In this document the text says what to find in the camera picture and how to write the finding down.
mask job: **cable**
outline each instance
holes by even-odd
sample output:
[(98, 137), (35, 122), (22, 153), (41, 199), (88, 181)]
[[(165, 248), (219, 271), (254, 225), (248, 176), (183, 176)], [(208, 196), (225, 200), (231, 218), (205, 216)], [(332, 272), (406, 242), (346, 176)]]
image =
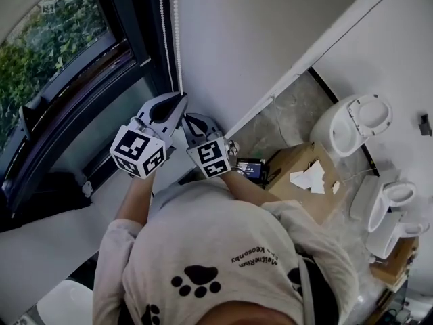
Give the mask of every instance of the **cable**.
[(179, 76), (179, 91), (183, 95), (183, 82), (182, 82), (182, 63), (181, 63), (181, 42), (179, 36), (179, 0), (173, 0), (173, 14), (175, 15), (175, 45), (176, 45), (176, 58), (177, 58), (177, 72)]
[(175, 91), (173, 86), (173, 78), (171, 77), (171, 69), (170, 69), (170, 58), (168, 56), (168, 46), (167, 46), (167, 35), (165, 31), (165, 18), (164, 18), (164, 4), (163, 0), (160, 0), (160, 13), (161, 13), (161, 24), (162, 24), (162, 36), (164, 37), (164, 47), (165, 47), (165, 55), (167, 58), (167, 67), (168, 67), (168, 75), (170, 77), (171, 83), (171, 91)]
[(286, 144), (287, 148), (289, 147), (289, 144), (287, 143), (286, 139), (283, 136), (283, 133), (281, 131), (281, 125), (279, 124), (279, 119), (278, 119), (278, 111), (277, 111), (277, 106), (275, 105), (275, 96), (272, 97), (272, 103), (273, 103), (273, 109), (275, 111), (275, 118), (277, 119), (277, 124), (278, 124), (278, 130), (279, 130), (279, 135), (281, 136), (281, 138), (283, 139), (284, 143)]
[(360, 174), (362, 174), (362, 173), (364, 173), (364, 172), (373, 171), (373, 170), (376, 170), (376, 169), (377, 169), (377, 167), (374, 167), (374, 168), (372, 168), (372, 169), (368, 169), (368, 170), (359, 171), (358, 173), (355, 173), (354, 175), (350, 176), (349, 178), (347, 178), (347, 179), (343, 179), (343, 181), (349, 181), (349, 180), (351, 180), (353, 177), (356, 177), (356, 176), (358, 176), (358, 175), (360, 175)]

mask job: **tree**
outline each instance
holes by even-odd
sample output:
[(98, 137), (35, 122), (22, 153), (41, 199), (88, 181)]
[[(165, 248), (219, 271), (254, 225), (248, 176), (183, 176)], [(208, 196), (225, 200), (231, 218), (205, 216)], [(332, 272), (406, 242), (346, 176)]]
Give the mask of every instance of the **tree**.
[(40, 5), (27, 15), (19, 35), (0, 46), (0, 149), (18, 122), (19, 107), (107, 31), (95, 0), (43, 0)]

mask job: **cardboard box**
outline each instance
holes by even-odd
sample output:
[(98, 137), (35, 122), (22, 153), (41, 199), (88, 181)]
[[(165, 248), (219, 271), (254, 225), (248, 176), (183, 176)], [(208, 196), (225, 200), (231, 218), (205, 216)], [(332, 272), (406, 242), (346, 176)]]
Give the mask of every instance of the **cardboard box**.
[(406, 272), (407, 260), (416, 254), (418, 245), (418, 237), (400, 238), (383, 263), (370, 265), (371, 274), (386, 284), (395, 285)]
[[(290, 183), (290, 173), (306, 171), (311, 163), (319, 160), (325, 174), (324, 194), (312, 194), (309, 189), (302, 189)], [(267, 163), (269, 166), (269, 185), (266, 189), (282, 200), (297, 200), (307, 213), (321, 225), (337, 209), (346, 196), (346, 186), (326, 152), (318, 143), (307, 142), (280, 150)], [(332, 186), (340, 182), (340, 188), (334, 194)]]

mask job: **paw print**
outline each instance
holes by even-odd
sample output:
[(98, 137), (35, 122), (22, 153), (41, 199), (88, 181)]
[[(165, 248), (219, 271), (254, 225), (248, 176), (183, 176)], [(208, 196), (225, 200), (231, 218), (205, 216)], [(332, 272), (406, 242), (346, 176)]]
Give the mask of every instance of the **paw print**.
[(147, 305), (146, 312), (141, 317), (141, 323), (143, 325), (160, 325), (159, 313), (160, 309), (157, 306)]
[[(218, 293), (221, 290), (221, 284), (213, 280), (218, 276), (218, 269), (216, 267), (203, 267), (199, 265), (193, 265), (188, 266), (184, 270), (185, 274), (189, 277), (191, 282), (198, 286), (196, 290), (194, 291), (194, 295), (201, 299), (204, 295), (207, 294), (208, 289), (204, 286), (205, 284), (210, 284), (209, 291), (211, 293)], [(175, 288), (180, 287), (179, 294), (181, 296), (187, 296), (191, 292), (191, 286), (190, 285), (183, 285), (183, 279), (182, 277), (175, 276), (171, 280), (171, 285), (173, 285)]]

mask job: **tile floor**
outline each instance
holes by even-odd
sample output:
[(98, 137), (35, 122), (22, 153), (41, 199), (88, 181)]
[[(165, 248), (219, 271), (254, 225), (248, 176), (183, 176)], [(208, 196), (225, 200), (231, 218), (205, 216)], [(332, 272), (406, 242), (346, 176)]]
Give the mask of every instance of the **tile floor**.
[[(240, 144), (238, 156), (269, 159), (281, 148), (307, 142), (314, 124), (331, 106), (331, 100), (306, 72), (233, 136)], [(364, 153), (358, 150), (341, 159), (336, 167), (346, 180), (348, 194), (341, 207), (323, 226), (346, 249), (358, 272), (358, 303), (345, 324), (360, 324), (375, 308), (375, 301), (384, 288), (369, 272), (370, 254), (364, 246), (367, 231), (348, 215), (363, 176), (368, 174), (357, 173), (368, 170), (369, 163)]]

